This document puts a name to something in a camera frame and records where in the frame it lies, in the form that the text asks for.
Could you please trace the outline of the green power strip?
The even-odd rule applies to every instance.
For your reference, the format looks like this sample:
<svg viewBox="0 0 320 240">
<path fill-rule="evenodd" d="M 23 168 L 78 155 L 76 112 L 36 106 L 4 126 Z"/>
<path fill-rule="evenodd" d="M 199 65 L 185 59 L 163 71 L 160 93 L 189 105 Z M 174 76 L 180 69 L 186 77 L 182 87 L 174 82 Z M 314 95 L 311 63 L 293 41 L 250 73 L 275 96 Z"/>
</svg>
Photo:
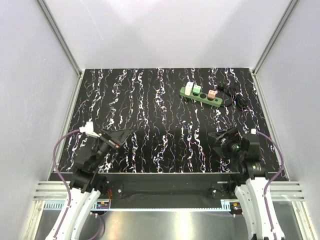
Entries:
<svg viewBox="0 0 320 240">
<path fill-rule="evenodd" d="M 214 106 L 214 107 L 217 107 L 217 108 L 221 107 L 222 106 L 222 102 L 223 102 L 223 100 L 220 97 L 215 97 L 215 98 L 211 99 L 211 98 L 208 98 L 208 95 L 206 93 L 203 93 L 203 92 L 201 92 L 198 95 L 194 95 L 193 93 L 191 93 L 190 95 L 186 95 L 184 86 L 180 89 L 179 95 L 181 97 L 184 97 L 184 98 L 187 98 L 187 99 L 190 99 L 190 100 L 194 100 L 194 101 L 197 101 L 197 102 L 201 102 L 201 103 L 204 103 L 204 104 L 207 104 L 207 105 L 210 105 L 210 106 Z"/>
</svg>

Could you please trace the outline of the pink charger plug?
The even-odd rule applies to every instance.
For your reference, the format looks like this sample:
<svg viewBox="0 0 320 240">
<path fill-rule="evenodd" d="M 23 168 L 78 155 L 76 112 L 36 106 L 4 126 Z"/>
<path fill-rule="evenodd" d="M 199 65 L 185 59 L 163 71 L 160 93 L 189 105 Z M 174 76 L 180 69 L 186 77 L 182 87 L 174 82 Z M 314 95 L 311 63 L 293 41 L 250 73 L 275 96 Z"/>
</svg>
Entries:
<svg viewBox="0 0 320 240">
<path fill-rule="evenodd" d="M 216 97 L 217 93 L 218 93 L 217 90 L 209 90 L 207 94 L 207 98 L 210 100 L 213 100 Z"/>
</svg>

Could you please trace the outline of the green charger plug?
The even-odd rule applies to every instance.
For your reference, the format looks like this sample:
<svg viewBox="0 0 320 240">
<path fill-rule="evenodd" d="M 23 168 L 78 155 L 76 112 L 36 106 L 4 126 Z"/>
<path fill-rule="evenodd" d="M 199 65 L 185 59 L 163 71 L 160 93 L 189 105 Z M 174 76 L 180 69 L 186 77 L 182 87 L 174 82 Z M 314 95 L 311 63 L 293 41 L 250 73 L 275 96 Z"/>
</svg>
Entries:
<svg viewBox="0 0 320 240">
<path fill-rule="evenodd" d="M 200 85 L 194 85 L 192 89 L 192 93 L 195 95 L 199 95 L 202 92 L 202 87 Z"/>
</svg>

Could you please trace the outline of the white charger plug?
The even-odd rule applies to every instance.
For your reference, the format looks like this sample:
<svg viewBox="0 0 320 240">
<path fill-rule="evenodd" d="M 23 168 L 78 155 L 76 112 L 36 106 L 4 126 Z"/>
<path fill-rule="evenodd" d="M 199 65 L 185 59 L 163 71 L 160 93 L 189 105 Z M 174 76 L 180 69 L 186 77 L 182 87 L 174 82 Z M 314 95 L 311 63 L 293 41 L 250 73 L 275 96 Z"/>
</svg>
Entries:
<svg viewBox="0 0 320 240">
<path fill-rule="evenodd" d="M 193 91 L 193 87 L 194 87 L 194 83 L 189 81 L 185 86 L 184 94 L 186 96 L 190 96 Z"/>
</svg>

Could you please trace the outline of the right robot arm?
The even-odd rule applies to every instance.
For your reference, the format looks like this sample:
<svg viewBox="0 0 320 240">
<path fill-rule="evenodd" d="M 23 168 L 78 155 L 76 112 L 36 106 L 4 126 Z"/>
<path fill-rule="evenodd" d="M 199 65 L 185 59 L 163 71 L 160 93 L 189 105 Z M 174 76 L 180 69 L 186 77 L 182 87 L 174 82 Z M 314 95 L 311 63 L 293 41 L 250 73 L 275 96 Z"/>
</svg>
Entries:
<svg viewBox="0 0 320 240">
<path fill-rule="evenodd" d="M 250 240 L 284 240 L 285 234 L 279 224 L 270 193 L 270 184 L 282 173 L 270 177 L 260 150 L 260 137 L 272 139 L 266 134 L 251 129 L 240 134 L 236 127 L 231 127 L 208 134 L 214 140 L 214 152 L 222 159 L 232 160 L 237 176 L 226 184 L 224 193 L 237 198 L 245 219 Z"/>
</svg>

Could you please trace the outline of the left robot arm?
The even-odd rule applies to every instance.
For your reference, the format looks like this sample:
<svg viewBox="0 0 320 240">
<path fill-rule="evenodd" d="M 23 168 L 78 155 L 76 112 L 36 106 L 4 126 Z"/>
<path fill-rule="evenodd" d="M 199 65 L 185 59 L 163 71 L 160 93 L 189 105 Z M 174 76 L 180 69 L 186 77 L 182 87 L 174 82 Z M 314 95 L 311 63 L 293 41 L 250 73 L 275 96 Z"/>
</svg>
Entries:
<svg viewBox="0 0 320 240">
<path fill-rule="evenodd" d="M 70 182 L 66 182 L 59 170 L 56 171 L 66 187 L 67 196 L 58 218 L 47 235 L 48 240 L 78 240 L 87 217 L 98 198 L 110 195 L 108 179 L 99 174 L 99 166 L 111 150 L 119 150 L 132 130 L 94 131 L 92 122 L 65 134 L 85 133 L 96 139 L 96 145 L 87 153 L 80 154 L 74 161 Z"/>
</svg>

